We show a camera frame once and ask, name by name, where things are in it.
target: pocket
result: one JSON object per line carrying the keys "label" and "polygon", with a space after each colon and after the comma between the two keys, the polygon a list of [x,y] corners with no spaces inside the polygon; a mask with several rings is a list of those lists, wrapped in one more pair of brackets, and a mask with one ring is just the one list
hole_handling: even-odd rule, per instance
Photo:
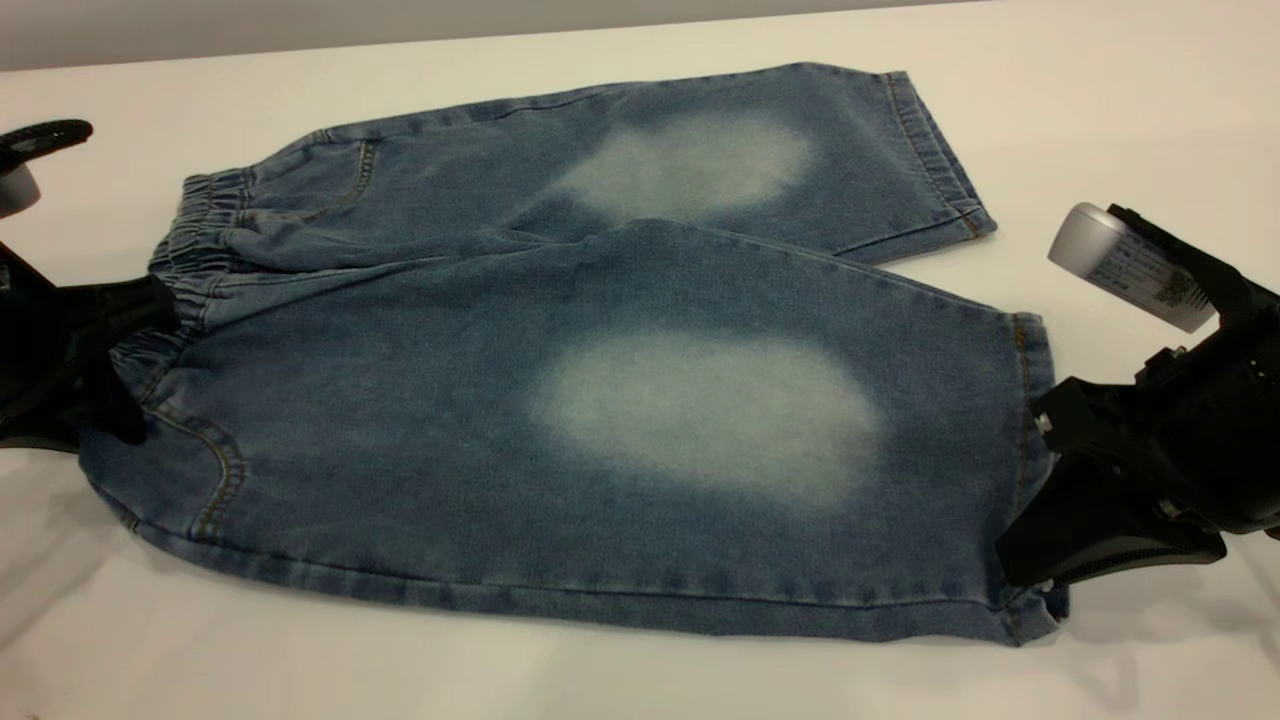
{"label": "pocket", "polygon": [[356,205],[374,179],[378,141],[311,136],[250,169],[251,211],[310,223]]}

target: blue denim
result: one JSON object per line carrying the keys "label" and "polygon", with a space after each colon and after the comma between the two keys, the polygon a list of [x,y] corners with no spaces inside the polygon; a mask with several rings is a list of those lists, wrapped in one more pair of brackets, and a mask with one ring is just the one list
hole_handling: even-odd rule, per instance
{"label": "blue denim", "polygon": [[187,181],[182,328],[83,429],[125,525],[372,601],[1019,644],[1039,318],[870,263],[995,228],[902,73],[814,64],[312,133]]}

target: wall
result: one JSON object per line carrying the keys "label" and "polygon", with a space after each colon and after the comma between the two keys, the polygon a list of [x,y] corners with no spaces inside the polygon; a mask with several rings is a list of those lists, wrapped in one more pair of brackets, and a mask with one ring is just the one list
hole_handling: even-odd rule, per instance
{"label": "wall", "polygon": [[964,0],[0,0],[0,70]]}

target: elastic waistband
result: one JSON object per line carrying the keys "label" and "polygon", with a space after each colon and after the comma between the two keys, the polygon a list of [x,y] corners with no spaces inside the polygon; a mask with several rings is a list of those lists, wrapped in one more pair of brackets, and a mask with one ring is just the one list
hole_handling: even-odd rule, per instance
{"label": "elastic waistband", "polygon": [[178,217],[156,247],[148,270],[163,279],[204,272],[228,272],[233,255],[221,232],[239,224],[248,202],[250,170],[224,170],[187,178]]}
{"label": "elastic waistband", "polygon": [[241,223],[250,183],[250,170],[236,169],[195,176],[183,184],[178,217],[147,265],[173,291],[179,327],[142,331],[111,348],[120,379],[143,407],[169,366],[204,332],[214,290],[237,264],[225,233]]}

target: pocket stitching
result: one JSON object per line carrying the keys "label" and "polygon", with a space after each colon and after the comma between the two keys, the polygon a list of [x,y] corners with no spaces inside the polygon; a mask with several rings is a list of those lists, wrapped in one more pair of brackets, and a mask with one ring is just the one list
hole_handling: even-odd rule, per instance
{"label": "pocket stitching", "polygon": [[352,186],[351,191],[347,192],[347,195],[343,195],[332,205],[321,208],[320,210],[316,210],[310,215],[305,215],[302,218],[303,222],[316,220],[328,214],[330,210],[335,210],[338,208],[342,208],[343,205],[349,205],[351,202],[360,200],[360,197],[365,193],[366,190],[369,190],[369,186],[372,183],[374,160],[376,158],[378,158],[378,142],[374,140],[360,141],[360,164],[356,173],[355,186]]}

